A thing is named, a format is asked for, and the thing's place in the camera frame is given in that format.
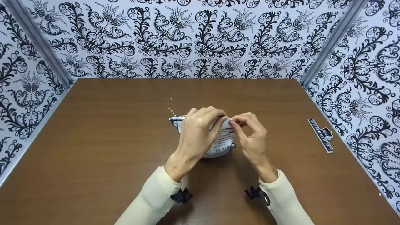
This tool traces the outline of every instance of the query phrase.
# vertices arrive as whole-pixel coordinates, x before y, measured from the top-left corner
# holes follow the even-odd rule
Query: damask pattern
[[[371,0],[307,91],[400,215],[400,0]]]
[[[69,74],[300,80],[350,0],[27,0]]]
[[[0,176],[64,88],[0,2]]]

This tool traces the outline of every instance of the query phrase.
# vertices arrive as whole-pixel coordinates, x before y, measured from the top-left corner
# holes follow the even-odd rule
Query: hand
[[[210,149],[227,118],[225,111],[212,106],[200,110],[192,108],[187,113],[182,122],[178,148],[164,165],[174,181],[179,182]]]
[[[246,158],[257,170],[263,182],[274,182],[278,178],[278,174],[268,157],[266,140],[267,130],[251,112],[236,115],[231,119],[232,121],[230,121],[229,124],[238,136]],[[242,126],[249,126],[253,134],[247,136],[243,132]]]

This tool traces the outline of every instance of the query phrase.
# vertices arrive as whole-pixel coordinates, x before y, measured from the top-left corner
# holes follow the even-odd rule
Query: left hand
[[[164,165],[174,181],[179,182],[210,149],[227,118],[225,111],[213,106],[200,110],[192,108],[187,113],[182,122],[178,148]]]

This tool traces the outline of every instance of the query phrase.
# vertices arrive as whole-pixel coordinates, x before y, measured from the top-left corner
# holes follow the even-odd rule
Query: forearm
[[[164,167],[158,167],[115,225],[156,224],[174,206],[170,195],[180,188],[182,183],[175,182]]]
[[[259,182],[260,188],[270,200],[268,209],[278,225],[313,225],[314,223],[298,201],[285,174],[280,170],[277,170],[277,172],[278,178],[275,181],[265,183],[260,178]]]

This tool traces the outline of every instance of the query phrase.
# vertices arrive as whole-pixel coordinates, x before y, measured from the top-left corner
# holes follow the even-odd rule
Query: cuff
[[[271,199],[272,205],[286,205],[297,199],[293,186],[281,170],[278,171],[278,179],[272,183],[264,183],[261,178],[258,179],[261,190]]]
[[[166,211],[175,204],[170,198],[182,188],[165,172],[164,166],[158,167],[143,186],[142,194],[154,211]]]
[[[157,175],[158,182],[164,192],[168,195],[173,195],[181,189],[182,183],[175,182],[165,171],[164,166],[158,167],[154,172]]]

